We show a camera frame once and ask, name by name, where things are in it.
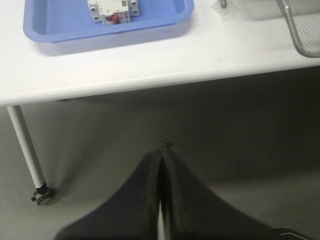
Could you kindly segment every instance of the circuit breaker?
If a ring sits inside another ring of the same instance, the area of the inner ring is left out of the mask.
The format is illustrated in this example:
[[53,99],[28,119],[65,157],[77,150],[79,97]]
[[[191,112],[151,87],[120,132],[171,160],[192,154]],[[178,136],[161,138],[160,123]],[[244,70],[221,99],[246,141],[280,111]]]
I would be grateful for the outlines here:
[[92,20],[104,26],[131,22],[139,16],[138,0],[87,0]]

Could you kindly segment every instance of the gray floor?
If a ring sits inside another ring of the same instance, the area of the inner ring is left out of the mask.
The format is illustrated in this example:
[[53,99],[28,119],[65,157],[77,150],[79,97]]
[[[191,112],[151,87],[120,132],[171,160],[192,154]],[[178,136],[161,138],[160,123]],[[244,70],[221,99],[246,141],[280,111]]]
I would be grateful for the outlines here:
[[51,240],[171,140],[213,191],[273,228],[320,239],[320,68],[22,106],[50,187],[34,191],[0,108],[0,239]]

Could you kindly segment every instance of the blue tray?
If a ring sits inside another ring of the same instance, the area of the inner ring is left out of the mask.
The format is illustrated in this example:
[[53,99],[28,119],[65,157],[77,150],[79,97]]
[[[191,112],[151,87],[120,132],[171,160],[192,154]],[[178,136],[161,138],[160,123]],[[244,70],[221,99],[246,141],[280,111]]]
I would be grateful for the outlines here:
[[193,9],[193,0],[139,0],[132,22],[103,26],[92,21],[87,0],[26,0],[23,31],[35,42],[62,42],[175,24]]

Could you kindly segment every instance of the wire mesh basket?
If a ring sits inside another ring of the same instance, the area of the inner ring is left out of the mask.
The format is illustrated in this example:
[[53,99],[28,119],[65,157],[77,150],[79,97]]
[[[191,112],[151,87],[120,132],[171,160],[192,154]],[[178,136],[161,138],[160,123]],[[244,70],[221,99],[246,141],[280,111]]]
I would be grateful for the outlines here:
[[296,50],[320,58],[320,0],[277,0]]

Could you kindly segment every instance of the white tabletop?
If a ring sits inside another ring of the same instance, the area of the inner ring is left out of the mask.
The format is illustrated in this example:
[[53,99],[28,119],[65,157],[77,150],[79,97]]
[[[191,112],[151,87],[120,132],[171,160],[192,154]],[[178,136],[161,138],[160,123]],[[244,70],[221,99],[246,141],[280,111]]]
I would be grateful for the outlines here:
[[194,0],[175,25],[60,43],[25,37],[24,0],[11,1],[0,10],[0,106],[320,66],[297,53],[275,0],[228,0],[222,13],[215,1]]

